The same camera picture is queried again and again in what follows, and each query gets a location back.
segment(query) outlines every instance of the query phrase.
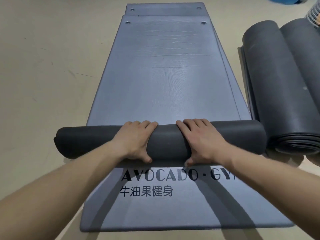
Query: hand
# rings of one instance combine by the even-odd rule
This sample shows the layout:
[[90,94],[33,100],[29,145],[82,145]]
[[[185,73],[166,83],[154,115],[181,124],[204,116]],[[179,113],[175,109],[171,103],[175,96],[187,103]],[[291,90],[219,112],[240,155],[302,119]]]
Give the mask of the hand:
[[126,122],[111,140],[113,147],[122,156],[128,159],[141,159],[145,163],[152,162],[147,154],[147,143],[158,126],[157,122],[139,121]]
[[176,121],[179,129],[191,147],[191,157],[185,166],[196,163],[221,163],[221,153],[224,153],[229,143],[225,141],[216,128],[206,119],[185,119]]

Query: right hand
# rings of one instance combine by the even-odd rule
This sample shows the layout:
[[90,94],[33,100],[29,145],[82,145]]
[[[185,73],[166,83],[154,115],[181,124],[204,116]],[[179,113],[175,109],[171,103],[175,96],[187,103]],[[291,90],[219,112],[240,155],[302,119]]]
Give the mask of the right hand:
[[176,124],[191,148],[191,157],[186,160],[186,167],[197,163],[222,163],[223,153],[228,151],[230,144],[208,120],[185,119],[183,122],[176,121]]

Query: blue object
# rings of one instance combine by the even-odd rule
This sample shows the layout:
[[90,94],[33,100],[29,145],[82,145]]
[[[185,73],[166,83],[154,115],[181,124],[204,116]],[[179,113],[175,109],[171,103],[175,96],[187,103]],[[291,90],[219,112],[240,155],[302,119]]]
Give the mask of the blue object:
[[282,3],[286,5],[292,5],[298,3],[300,0],[270,0],[275,3]]

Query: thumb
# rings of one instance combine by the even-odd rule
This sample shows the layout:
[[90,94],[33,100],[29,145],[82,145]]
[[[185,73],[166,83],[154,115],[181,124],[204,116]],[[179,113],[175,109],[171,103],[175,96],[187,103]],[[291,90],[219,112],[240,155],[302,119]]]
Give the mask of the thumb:
[[184,163],[184,166],[185,167],[190,167],[190,166],[192,166],[192,165],[194,165],[194,160],[193,160],[193,158],[192,157],[190,157],[188,160],[186,160],[186,162]]
[[145,163],[150,163],[152,162],[151,157],[149,157],[149,155],[147,153],[144,153],[143,156],[141,157],[141,160]]

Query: floor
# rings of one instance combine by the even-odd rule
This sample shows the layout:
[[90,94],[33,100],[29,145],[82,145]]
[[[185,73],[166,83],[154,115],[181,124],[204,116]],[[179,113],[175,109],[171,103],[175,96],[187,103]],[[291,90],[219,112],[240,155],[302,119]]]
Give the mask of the floor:
[[[303,17],[315,0],[0,0],[0,199],[66,163],[55,133],[86,124],[126,4],[153,2],[204,2],[244,93],[243,33],[262,20]],[[320,175],[310,160],[288,163]],[[80,216],[57,239],[310,239],[298,227],[85,234]]]

